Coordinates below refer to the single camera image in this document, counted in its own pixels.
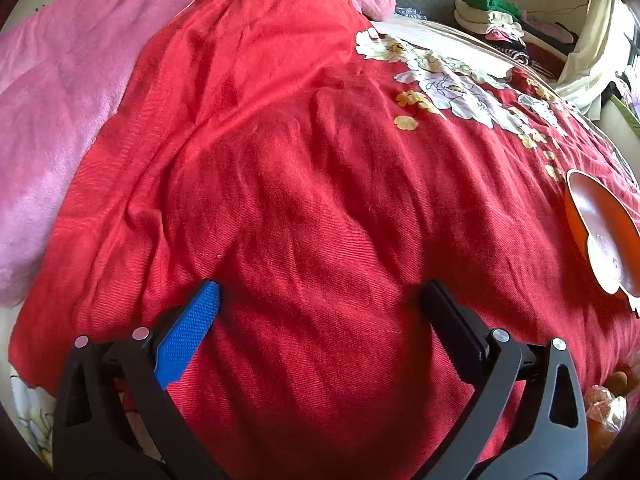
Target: white flower print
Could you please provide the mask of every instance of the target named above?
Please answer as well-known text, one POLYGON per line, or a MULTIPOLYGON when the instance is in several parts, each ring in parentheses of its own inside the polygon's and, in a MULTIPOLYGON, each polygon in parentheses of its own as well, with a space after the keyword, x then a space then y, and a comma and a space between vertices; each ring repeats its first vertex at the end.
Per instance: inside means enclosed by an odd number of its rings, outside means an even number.
POLYGON ((508 110, 500 106, 498 100, 470 77, 459 76, 442 63, 439 72, 409 70, 396 75, 401 83, 418 82, 420 88, 430 97, 440 110, 450 109, 456 117, 474 119, 487 128, 494 127, 494 121, 512 134, 520 134, 520 122, 508 110))
POLYGON ((489 85, 498 90, 503 90, 510 87, 507 83, 498 81, 495 77, 487 74, 486 72, 483 72, 482 70, 471 68, 468 64, 465 64, 460 60, 454 59, 452 57, 444 57, 442 59, 446 63, 446 65, 449 66, 450 69, 452 69, 454 72, 468 75, 478 84, 489 83, 489 85))
POLYGON ((379 59, 389 63, 407 61, 403 43, 404 41, 396 41, 388 36, 380 38, 373 27, 356 34, 356 52, 365 56, 365 59, 379 59))
POLYGON ((536 99, 535 97, 532 97, 530 95, 523 94, 522 92, 519 92, 517 90, 516 92, 518 93, 519 104, 524 106, 527 110, 531 110, 533 113, 539 115, 540 118, 554 127, 560 135, 566 137, 566 131, 562 128, 562 126, 560 126, 560 123, 558 123, 558 118, 556 118, 556 115, 549 106, 549 103, 540 99, 536 99))

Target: blue gripper pad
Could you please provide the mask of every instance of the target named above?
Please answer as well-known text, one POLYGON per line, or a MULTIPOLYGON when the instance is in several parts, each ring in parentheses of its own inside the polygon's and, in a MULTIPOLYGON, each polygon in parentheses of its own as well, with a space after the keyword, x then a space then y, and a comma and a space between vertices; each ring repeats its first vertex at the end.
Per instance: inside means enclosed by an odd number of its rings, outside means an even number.
POLYGON ((165 390, 187 369, 220 308, 220 288, 207 280, 156 348, 154 374, 165 390))

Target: metal screw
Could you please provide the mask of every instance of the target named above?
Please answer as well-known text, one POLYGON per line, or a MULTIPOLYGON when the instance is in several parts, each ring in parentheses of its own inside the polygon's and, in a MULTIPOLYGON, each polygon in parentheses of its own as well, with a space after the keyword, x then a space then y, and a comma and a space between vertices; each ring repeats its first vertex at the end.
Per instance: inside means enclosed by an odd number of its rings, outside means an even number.
POLYGON ((494 339, 496 341, 500 341, 501 343, 506 343, 510 338, 509 332, 501 328, 496 328, 493 332, 491 332, 491 335, 494 336, 494 339))
POLYGON ((560 351, 566 350, 566 343, 562 341, 562 339, 560 339, 559 337, 554 338, 551 344, 560 351))
POLYGON ((133 331, 131 336, 136 341, 145 340, 147 337, 149 337, 149 329, 146 326, 139 326, 133 331))
POLYGON ((85 335, 79 335, 74 341, 76 348, 84 348, 89 343, 89 338, 85 335))

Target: green towel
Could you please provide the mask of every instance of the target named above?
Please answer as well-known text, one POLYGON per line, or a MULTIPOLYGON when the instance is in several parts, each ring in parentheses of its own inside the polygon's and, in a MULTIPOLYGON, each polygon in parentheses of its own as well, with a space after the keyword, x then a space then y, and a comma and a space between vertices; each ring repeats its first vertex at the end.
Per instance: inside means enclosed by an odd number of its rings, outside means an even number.
POLYGON ((517 20, 520 19, 520 9, 505 0, 465 0, 467 5, 475 7, 480 10, 498 10, 499 12, 506 12, 517 20))

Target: plastic bag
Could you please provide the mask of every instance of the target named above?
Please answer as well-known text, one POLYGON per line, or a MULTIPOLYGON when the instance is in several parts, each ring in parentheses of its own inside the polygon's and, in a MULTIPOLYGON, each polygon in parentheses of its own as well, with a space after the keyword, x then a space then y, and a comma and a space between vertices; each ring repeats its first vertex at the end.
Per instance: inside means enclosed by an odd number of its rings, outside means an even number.
POLYGON ((406 16, 408 18, 415 18, 416 20, 426 20, 427 18, 417 9, 412 7, 396 7, 396 14, 400 16, 406 16))
POLYGON ((609 449, 626 419, 625 397, 614 397, 603 386, 592 386, 584 394, 589 432, 589 463, 595 464, 609 449))

